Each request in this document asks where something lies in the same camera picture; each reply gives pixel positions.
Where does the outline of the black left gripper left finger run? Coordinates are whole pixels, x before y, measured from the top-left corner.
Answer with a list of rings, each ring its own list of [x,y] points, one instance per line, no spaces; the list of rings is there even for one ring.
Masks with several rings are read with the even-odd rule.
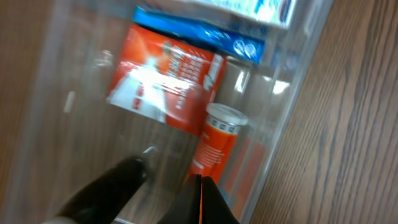
[[[147,178],[144,159],[129,157],[84,186],[44,223],[112,223]]]

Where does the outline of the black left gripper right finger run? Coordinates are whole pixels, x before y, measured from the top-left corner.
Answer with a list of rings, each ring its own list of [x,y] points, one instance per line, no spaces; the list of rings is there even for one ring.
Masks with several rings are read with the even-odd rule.
[[[211,177],[191,175],[160,224],[239,224]]]

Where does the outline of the orange tablet tube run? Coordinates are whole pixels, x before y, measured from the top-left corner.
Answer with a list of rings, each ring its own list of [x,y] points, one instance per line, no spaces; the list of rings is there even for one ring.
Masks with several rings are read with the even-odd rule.
[[[206,112],[208,116],[188,173],[211,177],[217,184],[248,117],[220,103],[208,104]]]

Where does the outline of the white and blue box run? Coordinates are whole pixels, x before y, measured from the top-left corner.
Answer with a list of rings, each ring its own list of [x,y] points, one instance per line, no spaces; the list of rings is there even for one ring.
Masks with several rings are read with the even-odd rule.
[[[140,25],[261,63],[269,32],[288,29],[295,7],[295,0],[142,1],[132,19]]]

